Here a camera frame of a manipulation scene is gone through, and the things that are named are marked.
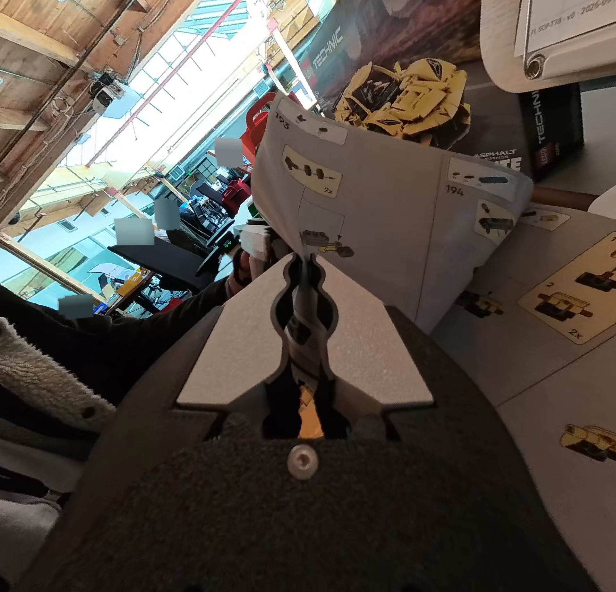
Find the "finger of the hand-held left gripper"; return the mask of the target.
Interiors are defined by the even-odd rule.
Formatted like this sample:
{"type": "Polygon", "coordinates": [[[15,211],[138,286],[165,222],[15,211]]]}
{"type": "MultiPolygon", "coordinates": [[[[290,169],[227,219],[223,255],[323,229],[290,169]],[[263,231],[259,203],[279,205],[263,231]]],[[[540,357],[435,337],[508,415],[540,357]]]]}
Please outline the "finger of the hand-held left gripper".
{"type": "Polygon", "coordinates": [[[267,225],[245,225],[240,231],[242,250],[266,265],[277,262],[272,243],[272,229],[267,225]]]}

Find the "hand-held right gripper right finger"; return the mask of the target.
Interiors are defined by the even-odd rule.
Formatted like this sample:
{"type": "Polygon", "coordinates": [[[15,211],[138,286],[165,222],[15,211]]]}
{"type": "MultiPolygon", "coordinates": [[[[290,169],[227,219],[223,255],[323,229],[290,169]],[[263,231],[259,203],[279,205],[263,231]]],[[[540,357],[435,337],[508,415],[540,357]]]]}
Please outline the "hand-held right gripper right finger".
{"type": "Polygon", "coordinates": [[[366,415],[431,406],[434,397],[385,305],[341,270],[317,257],[319,292],[333,306],[325,371],[334,380],[333,407],[366,415]]]}

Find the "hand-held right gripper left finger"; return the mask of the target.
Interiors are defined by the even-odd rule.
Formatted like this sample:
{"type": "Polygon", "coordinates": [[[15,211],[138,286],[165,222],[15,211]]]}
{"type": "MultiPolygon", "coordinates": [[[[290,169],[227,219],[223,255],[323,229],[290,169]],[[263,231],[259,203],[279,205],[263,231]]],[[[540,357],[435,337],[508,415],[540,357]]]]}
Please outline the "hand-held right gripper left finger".
{"type": "Polygon", "coordinates": [[[297,427],[297,379],[287,326],[297,255],[288,254],[225,303],[176,399],[191,411],[241,413],[297,427]]]}

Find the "instruction booklet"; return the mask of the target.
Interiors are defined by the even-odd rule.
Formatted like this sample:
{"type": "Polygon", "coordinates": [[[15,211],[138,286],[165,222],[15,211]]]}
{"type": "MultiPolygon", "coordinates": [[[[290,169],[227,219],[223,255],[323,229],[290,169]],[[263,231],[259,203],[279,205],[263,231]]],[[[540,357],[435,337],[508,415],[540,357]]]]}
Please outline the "instruction booklet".
{"type": "Polygon", "coordinates": [[[475,382],[604,591],[615,591],[615,220],[531,203],[532,181],[343,126],[285,96],[258,210],[393,305],[475,382]]]}

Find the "black background table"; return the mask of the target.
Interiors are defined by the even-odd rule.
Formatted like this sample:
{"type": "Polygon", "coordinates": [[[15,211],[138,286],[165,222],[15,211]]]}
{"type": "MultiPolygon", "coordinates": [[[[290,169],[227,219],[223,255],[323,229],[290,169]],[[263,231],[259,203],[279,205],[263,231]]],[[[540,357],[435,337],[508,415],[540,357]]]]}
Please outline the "black background table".
{"type": "Polygon", "coordinates": [[[113,245],[109,251],[144,267],[159,277],[162,288],[198,294],[215,281],[218,264],[203,265],[204,259],[188,250],[155,238],[154,244],[113,245]]]}

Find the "red plastic carry case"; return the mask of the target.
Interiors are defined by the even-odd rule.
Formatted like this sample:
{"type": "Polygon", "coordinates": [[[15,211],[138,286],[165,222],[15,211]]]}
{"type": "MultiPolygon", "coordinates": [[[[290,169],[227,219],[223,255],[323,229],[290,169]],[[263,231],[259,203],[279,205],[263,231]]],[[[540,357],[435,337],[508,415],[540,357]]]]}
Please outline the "red plastic carry case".
{"type": "Polygon", "coordinates": [[[256,150],[265,133],[268,106],[276,97],[273,91],[267,92],[258,99],[246,113],[246,130],[241,135],[243,156],[252,164],[256,157],[256,150]]]}

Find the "white ceiling device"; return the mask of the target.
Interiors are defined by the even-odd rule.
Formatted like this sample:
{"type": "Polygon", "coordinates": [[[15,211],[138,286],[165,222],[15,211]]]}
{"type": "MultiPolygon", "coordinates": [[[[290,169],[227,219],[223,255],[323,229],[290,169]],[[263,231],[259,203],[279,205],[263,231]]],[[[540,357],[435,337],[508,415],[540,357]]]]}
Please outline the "white ceiling device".
{"type": "Polygon", "coordinates": [[[93,111],[103,118],[121,119],[132,112],[142,96],[133,87],[104,72],[89,87],[93,111]]]}

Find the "light grey hoodie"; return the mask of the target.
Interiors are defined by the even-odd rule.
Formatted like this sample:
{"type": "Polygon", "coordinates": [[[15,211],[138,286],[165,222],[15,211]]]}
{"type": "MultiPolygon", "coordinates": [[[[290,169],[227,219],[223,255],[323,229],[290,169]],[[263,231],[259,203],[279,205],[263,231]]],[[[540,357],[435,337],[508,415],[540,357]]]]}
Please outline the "light grey hoodie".
{"type": "Polygon", "coordinates": [[[1,420],[1,589],[26,573],[76,487],[93,443],[1,420]]]}

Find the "brick set box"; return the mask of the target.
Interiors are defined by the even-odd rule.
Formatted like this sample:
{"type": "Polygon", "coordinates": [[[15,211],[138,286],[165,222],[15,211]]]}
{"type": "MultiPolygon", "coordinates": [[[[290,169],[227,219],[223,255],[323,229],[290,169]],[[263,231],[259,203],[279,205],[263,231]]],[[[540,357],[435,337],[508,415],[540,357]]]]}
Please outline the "brick set box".
{"type": "Polygon", "coordinates": [[[480,13],[481,0],[338,0],[301,68],[332,120],[543,180],[583,149],[580,88],[497,87],[480,13]]]}

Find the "beige rounded board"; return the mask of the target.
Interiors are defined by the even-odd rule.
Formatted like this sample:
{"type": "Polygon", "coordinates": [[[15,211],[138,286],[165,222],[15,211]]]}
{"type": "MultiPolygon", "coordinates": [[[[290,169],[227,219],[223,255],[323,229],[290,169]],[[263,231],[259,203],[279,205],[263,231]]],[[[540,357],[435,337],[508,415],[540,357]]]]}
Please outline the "beige rounded board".
{"type": "Polygon", "coordinates": [[[560,77],[528,79],[522,57],[514,56],[522,0],[481,0],[480,44],[490,79],[502,90],[525,93],[575,82],[615,77],[615,63],[560,77]]]}

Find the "printed instruction sheet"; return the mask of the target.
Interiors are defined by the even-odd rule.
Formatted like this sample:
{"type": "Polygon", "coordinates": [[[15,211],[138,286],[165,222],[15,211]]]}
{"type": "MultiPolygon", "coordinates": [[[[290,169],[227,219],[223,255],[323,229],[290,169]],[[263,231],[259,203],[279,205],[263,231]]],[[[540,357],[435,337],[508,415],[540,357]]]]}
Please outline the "printed instruction sheet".
{"type": "Polygon", "coordinates": [[[601,64],[615,62],[615,0],[521,0],[514,57],[561,44],[598,42],[601,64]]]}

